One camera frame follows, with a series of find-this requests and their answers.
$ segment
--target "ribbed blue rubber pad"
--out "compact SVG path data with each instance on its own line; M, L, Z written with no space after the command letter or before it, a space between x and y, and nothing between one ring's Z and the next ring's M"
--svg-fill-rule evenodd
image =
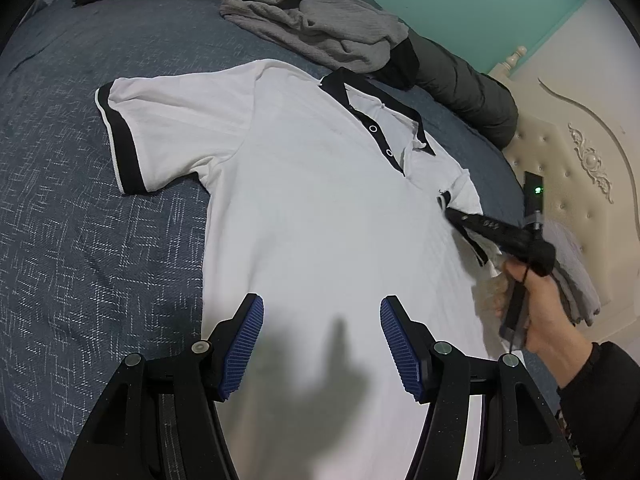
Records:
M249 357L254 351L263 320L264 305L262 304L262 298L256 296L240 326L240 330L238 330L233 343L231 343L226 353L222 382L218 387L220 397L225 400L240 387L240 381L242 381L242 376L244 376L244 371L249 363Z
M402 379L402 386L414 396L415 400L418 400L422 393L420 361L418 361L396 314L386 298L380 303L380 324L382 325L382 332L385 333L386 343L389 345L391 355L396 362L396 368L398 368L400 379Z

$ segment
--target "black collar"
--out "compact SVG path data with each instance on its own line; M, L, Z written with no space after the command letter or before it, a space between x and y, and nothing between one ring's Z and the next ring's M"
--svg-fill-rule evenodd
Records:
M338 101L342 106L344 106L353 114L357 110L355 110L355 108L353 108L353 106L351 106L349 102L347 90L344 87L345 84L351 86L352 88L360 90L367 95L377 97L386 107L391 108L392 110L404 115L405 117L408 117L412 121L415 121L418 124L418 140L425 144L423 150L427 153L431 153L431 155L435 155L435 152L427 142L427 138L424 135L424 128L422 127L422 117L420 116L420 114L413 108L403 105L400 101L394 99L388 93L382 91L377 86L373 86L369 81L367 81L365 77L353 73L347 68L341 67L338 70L331 72L329 75L324 76L322 78L322 82L320 83L320 88L327 92L331 97L333 97L336 101Z

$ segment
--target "white polo shirt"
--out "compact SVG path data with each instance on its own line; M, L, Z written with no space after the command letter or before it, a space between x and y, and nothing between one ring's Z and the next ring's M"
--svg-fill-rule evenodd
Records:
M265 318L240 390L220 406L240 478L401 480L426 406L380 327L398 296L439 340L487 357L472 287L486 269L437 198L480 213L468 172L411 108L360 76L321 82L276 60L116 79L96 92L123 193L196 172L207 210L202 335L248 292ZM471 478L472 402L460 478Z

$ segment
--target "metal screw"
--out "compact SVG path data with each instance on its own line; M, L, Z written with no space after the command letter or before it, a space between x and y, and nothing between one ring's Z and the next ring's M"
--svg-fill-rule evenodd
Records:
M505 354L502 356L502 362L511 368L515 368L520 363L520 359L513 354Z
M451 345L449 343L445 343L444 341L438 341L435 345L433 345L433 349L442 355L447 355L451 353Z
M127 366L135 366L140 361L142 361L142 357L140 357L140 354L129 354L124 358L124 364L126 364Z
M204 354L210 347L209 341L196 341L193 345L191 345L191 351L194 354Z

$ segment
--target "blue bedspread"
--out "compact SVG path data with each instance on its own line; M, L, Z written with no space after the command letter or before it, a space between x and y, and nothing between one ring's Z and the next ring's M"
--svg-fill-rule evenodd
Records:
M327 73L226 22L219 2L62 0L0 57L0 416L45 480L124 355L179 352L200 331L209 197L194 178L122 197L95 89L260 58ZM498 150L423 90L380 86L469 168L487 214L521 218Z

